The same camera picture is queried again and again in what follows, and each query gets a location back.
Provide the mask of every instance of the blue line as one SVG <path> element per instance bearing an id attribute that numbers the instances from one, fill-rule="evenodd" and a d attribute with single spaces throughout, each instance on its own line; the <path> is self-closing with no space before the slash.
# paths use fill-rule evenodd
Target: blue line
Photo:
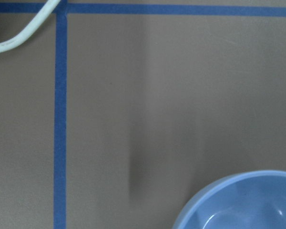
<path id="1" fill-rule="evenodd" d="M 53 228 L 66 229 L 66 103 L 67 17 L 66 1 L 56 14 L 55 114 L 54 114 L 54 215 Z"/>
<path id="2" fill-rule="evenodd" d="M 69 3 L 69 13 L 286 17 L 283 7 Z"/>
<path id="3" fill-rule="evenodd" d="M 44 3 L 2 3 L 0 13 L 37 13 Z"/>

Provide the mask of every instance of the bowl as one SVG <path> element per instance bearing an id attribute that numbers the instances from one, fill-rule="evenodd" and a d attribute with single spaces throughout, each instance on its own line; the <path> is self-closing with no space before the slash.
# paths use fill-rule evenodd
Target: bowl
<path id="1" fill-rule="evenodd" d="M 286 229 L 286 172 L 224 177 L 193 196 L 173 229 Z"/>

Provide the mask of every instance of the cable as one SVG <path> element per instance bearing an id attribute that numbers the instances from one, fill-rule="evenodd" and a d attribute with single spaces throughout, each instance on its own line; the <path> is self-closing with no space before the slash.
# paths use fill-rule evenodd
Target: cable
<path id="1" fill-rule="evenodd" d="M 24 43 L 41 26 L 60 0 L 48 0 L 30 23 L 13 38 L 0 43 L 0 52 L 5 52 Z"/>

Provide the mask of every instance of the bowl rim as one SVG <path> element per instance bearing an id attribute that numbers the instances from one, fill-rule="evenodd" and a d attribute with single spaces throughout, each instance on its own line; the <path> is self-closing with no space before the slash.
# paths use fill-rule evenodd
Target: bowl rim
<path id="1" fill-rule="evenodd" d="M 184 229 L 187 222 L 194 214 L 194 212 L 209 199 L 212 195 L 222 190 L 223 188 L 236 183 L 241 180 L 254 178 L 254 177 L 264 177 L 264 176 L 275 176 L 275 177 L 286 177 L 286 171 L 281 170 L 257 170 L 251 172 L 237 173 L 233 175 L 226 176 L 219 180 L 216 180 L 209 184 L 208 186 L 197 192 L 183 207 L 179 213 L 173 229 Z"/>

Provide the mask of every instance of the white tube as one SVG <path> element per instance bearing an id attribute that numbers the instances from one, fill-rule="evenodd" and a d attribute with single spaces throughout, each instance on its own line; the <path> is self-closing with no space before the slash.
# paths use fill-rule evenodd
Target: white tube
<path id="1" fill-rule="evenodd" d="M 59 2 L 60 0 L 48 0 L 20 33 L 15 37 L 0 43 L 0 52 L 11 50 L 24 43 L 48 18 Z"/>

